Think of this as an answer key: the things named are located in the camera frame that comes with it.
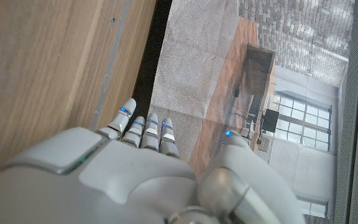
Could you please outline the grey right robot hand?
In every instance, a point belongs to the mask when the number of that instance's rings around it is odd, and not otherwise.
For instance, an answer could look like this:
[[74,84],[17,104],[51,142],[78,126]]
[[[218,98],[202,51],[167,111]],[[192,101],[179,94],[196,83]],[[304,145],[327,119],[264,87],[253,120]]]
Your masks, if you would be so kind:
[[0,169],[0,223],[304,223],[295,194],[230,130],[198,179],[172,121],[133,117],[70,128]]

